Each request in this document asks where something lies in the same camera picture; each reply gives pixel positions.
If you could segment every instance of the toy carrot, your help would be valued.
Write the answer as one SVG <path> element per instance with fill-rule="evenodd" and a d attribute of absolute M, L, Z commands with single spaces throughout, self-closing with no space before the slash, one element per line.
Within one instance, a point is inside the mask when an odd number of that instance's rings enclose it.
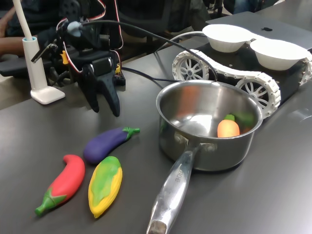
<path fill-rule="evenodd" d="M 49 186 L 41 206 L 35 209 L 37 215 L 70 199 L 78 190 L 84 178 L 84 162 L 79 156 L 65 155 L 66 167 Z"/>
<path fill-rule="evenodd" d="M 235 137 L 239 135 L 239 126 L 233 115 L 226 115 L 218 125 L 218 137 Z"/>

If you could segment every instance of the pot rim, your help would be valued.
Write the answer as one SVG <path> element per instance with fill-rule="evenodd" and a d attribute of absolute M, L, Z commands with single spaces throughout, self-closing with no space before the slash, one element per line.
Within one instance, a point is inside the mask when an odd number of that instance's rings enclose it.
<path fill-rule="evenodd" d="M 246 133 L 243 133 L 243 134 L 240 134 L 238 136 L 233 136 L 233 137 L 213 137 L 213 136 L 201 136 L 201 135 L 196 135 L 196 134 L 191 134 L 191 133 L 188 133 L 184 130 L 181 130 L 180 128 L 176 127 L 174 124 L 172 124 L 162 113 L 161 109 L 160 109 L 160 101 L 162 99 L 162 97 L 167 93 L 169 92 L 170 90 L 172 89 L 175 89 L 176 87 L 179 87 L 179 86 L 187 86 L 188 83 L 198 83 L 198 84 L 211 84 L 211 85 L 221 85 L 221 86 L 225 86 L 225 87 L 228 87 L 228 88 L 231 88 L 231 89 L 235 89 L 237 92 L 240 92 L 242 95 L 246 96 L 246 98 L 248 98 L 251 102 L 254 103 L 254 105 L 257 107 L 257 110 L 258 110 L 258 113 L 259 113 L 259 118 L 258 118 L 258 123 L 248 132 Z M 253 98 L 248 94 L 246 93 L 245 91 L 241 90 L 241 89 L 238 89 L 238 88 L 234 88 L 235 86 L 232 86 L 232 85 L 229 85 L 229 84 L 226 84 L 226 83 L 223 83 L 223 82 L 218 82 L 218 81 L 211 81 L 211 80 L 199 80 L 199 79 L 193 79 L 193 80 L 187 80 L 187 81 L 181 81 L 181 82 L 176 82 L 176 83 L 173 83 L 173 84 L 170 84 L 168 85 L 167 87 L 163 88 L 159 94 L 157 95 L 157 98 L 156 98 L 156 107 L 157 107 L 157 110 L 158 110 L 158 113 L 160 114 L 160 116 L 168 123 L 170 124 L 172 127 L 174 127 L 176 130 L 178 130 L 179 132 L 182 132 L 182 133 L 185 133 L 185 134 L 188 134 L 190 136 L 193 136 L 193 137 L 201 137 L 201 138 L 204 138 L 204 139 L 218 139 L 218 140 L 227 140 L 227 139 L 236 139 L 236 138 L 241 138 L 241 137 L 244 137 L 244 136 L 247 136 L 251 133 L 253 133 L 255 130 L 257 130 L 260 125 L 262 124 L 262 121 L 263 121 L 263 114 L 262 114 L 262 108 L 260 107 L 260 105 L 255 101 L 253 100 Z"/>

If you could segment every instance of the metal saucepan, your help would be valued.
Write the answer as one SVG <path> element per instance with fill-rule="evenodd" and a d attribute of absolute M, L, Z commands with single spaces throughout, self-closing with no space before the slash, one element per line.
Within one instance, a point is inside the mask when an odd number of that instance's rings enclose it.
<path fill-rule="evenodd" d="M 246 92 L 207 80 L 169 85 L 158 94 L 156 105 L 160 148 L 176 162 L 155 200 L 147 234 L 167 234 L 181 208 L 192 168 L 222 171 L 242 162 L 262 123 L 262 111 Z M 235 116 L 241 134 L 217 138 L 218 124 L 227 114 Z"/>

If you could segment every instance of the gray table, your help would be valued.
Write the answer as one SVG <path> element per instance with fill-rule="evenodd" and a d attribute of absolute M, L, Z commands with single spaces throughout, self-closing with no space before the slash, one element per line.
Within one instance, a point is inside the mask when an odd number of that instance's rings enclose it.
<path fill-rule="evenodd" d="M 312 31 L 311 12 L 311 0 L 286 0 L 257 14 Z"/>
<path fill-rule="evenodd" d="M 201 46 L 204 38 L 184 42 Z M 127 66 L 157 78 L 171 77 L 180 50 L 162 50 Z M 100 112 L 89 110 L 81 91 L 65 87 L 66 99 L 48 106 L 28 100 L 0 111 L 0 229 L 23 234 L 143 234 L 151 208 L 173 162 L 158 148 L 160 88 L 125 72 L 126 90 L 118 95 L 121 115 L 112 115 L 104 98 Z M 312 84 L 256 133 L 248 157 L 222 174 L 194 172 L 172 234 L 309 234 L 312 231 Z M 120 126 L 141 133 L 114 150 L 123 168 L 120 192 L 104 216 L 89 211 L 87 188 L 94 166 L 78 193 L 63 206 L 35 217 L 34 209 L 64 168 L 65 154 L 82 156 L 86 143 Z"/>

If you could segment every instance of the pot handle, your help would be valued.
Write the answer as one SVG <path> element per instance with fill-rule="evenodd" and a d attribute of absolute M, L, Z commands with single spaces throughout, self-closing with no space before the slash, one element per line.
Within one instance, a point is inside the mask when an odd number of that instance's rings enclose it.
<path fill-rule="evenodd" d="M 186 147 L 157 195 L 146 234 L 167 234 L 183 203 L 198 147 Z"/>

